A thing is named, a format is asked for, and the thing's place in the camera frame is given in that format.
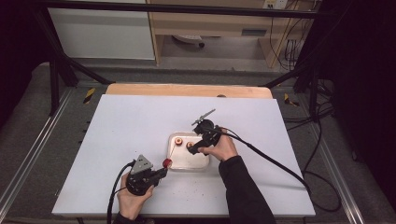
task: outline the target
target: gray floor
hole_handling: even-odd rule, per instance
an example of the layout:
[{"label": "gray floor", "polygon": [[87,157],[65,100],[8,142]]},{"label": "gray floor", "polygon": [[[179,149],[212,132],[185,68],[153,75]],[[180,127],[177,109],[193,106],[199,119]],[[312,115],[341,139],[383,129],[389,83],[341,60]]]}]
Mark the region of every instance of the gray floor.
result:
[{"label": "gray floor", "polygon": [[[165,40],[163,63],[159,66],[153,62],[124,61],[116,62],[119,65],[115,69],[114,61],[103,61],[100,66],[96,65],[92,70],[118,82],[256,86],[279,76],[279,71],[282,71],[279,67],[265,68],[263,60],[257,40],[254,39],[208,37],[205,48],[198,49],[195,46],[177,43],[169,37]],[[90,78],[82,74],[78,76],[82,81],[77,88],[72,89],[70,101],[7,213],[7,222],[66,223],[69,220],[50,213],[56,201],[55,194],[62,188],[76,157],[79,141],[84,138],[83,131],[89,128],[87,121],[91,120],[100,95],[106,91],[106,86],[94,84]],[[292,82],[293,80],[289,80],[281,87],[274,88],[273,95],[278,100],[285,118],[305,117],[301,106],[284,103],[285,92],[292,100],[298,101],[296,95],[288,88]],[[96,86],[96,91],[90,103],[84,105],[82,101],[91,85]],[[25,155],[49,118],[49,86],[48,67],[38,67],[14,114],[0,130],[0,192],[2,193],[5,192],[8,183],[18,171]],[[389,206],[366,165],[352,160],[337,119],[327,117],[322,121],[322,129],[364,220],[367,223],[396,223],[395,212]],[[315,147],[316,138],[309,125],[289,131],[289,135],[297,161],[303,167]],[[330,179],[320,154],[313,159],[309,170]],[[312,198],[315,202],[326,207],[334,207],[336,200],[327,185],[310,176],[306,180],[313,190]],[[336,213],[328,213],[316,208],[316,212],[315,217],[306,219],[307,223],[348,223],[343,209]],[[281,218],[278,221],[303,223],[299,218]]]}]

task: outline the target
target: wooden edge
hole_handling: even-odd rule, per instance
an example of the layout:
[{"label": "wooden edge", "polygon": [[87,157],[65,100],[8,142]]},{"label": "wooden edge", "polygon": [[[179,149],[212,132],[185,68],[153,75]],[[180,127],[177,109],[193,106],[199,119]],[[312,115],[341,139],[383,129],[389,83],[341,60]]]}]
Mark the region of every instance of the wooden edge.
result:
[{"label": "wooden edge", "polygon": [[232,98],[272,99],[272,93],[264,87],[207,86],[180,84],[135,84],[115,83],[108,86],[106,94],[114,95],[165,95],[165,96],[208,96],[224,95]]}]

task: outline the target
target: small tray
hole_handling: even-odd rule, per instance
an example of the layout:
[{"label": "small tray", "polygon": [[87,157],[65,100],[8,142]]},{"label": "small tray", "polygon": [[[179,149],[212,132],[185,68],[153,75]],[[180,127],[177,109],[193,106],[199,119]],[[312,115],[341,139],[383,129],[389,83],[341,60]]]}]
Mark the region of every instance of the small tray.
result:
[{"label": "small tray", "polygon": [[[176,145],[175,139],[183,140],[180,146]],[[194,144],[202,140],[201,135],[196,133],[172,133],[169,136],[167,158],[172,160],[171,170],[175,171],[203,171],[209,164],[209,156],[203,153],[192,155],[187,150],[187,143]]]}]

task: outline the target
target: gray carpet floor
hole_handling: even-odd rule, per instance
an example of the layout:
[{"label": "gray carpet floor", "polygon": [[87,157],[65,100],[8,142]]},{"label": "gray carpet floor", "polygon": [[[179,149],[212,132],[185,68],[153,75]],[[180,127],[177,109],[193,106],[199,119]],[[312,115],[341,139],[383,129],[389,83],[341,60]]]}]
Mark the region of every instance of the gray carpet floor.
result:
[{"label": "gray carpet floor", "polygon": [[[162,67],[156,68],[93,68],[103,77],[118,82],[155,82],[155,83],[188,83],[217,85],[247,85],[257,86],[274,78],[274,74],[258,73],[244,69],[233,70],[228,67],[213,71],[177,70]],[[21,191],[10,207],[6,222],[8,223],[77,223],[75,220],[57,217],[51,213],[56,202],[56,192],[60,190],[67,177],[73,160],[78,153],[80,141],[84,138],[84,130],[89,128],[95,108],[106,86],[92,83],[92,80],[78,74],[80,85],[73,88],[73,93],[61,118],[51,133],[48,142],[39,155],[33,169],[23,184]],[[91,101],[82,102],[90,86],[96,86]],[[286,82],[282,87],[274,88],[273,95],[278,100],[284,118],[306,117],[301,106],[284,103],[284,93],[290,99],[298,101]],[[41,128],[48,119],[50,112],[50,78],[49,69],[40,66],[34,71],[33,79],[21,102],[15,108],[12,117],[0,130],[0,192],[3,193],[9,181],[17,172],[25,155],[39,135]],[[342,171],[342,174],[354,196],[357,206],[367,223],[396,223],[396,214],[387,199],[375,183],[366,165],[353,161],[351,151],[342,130],[337,123],[337,117],[327,117],[321,121],[323,136]],[[290,141],[301,168],[304,167],[317,139],[308,125],[289,131]],[[330,180],[323,159],[318,153],[312,160],[309,169]],[[307,176],[306,181],[313,190],[313,200],[325,207],[334,207],[334,193],[323,181]],[[316,208],[317,215],[306,219],[307,223],[349,223],[343,208],[335,213],[328,213]],[[102,220],[87,223],[102,223]],[[158,220],[158,223],[208,223],[209,220]],[[300,218],[280,218],[279,223],[303,223]]]}]

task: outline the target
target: right hand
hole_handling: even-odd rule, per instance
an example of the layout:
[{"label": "right hand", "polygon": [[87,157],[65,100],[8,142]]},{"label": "right hand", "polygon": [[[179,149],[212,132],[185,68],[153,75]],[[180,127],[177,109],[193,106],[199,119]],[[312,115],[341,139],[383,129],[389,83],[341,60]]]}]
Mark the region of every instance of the right hand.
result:
[{"label": "right hand", "polygon": [[199,147],[198,151],[213,155],[219,161],[227,161],[231,157],[238,155],[233,139],[224,134],[220,137],[220,140],[215,147]]}]

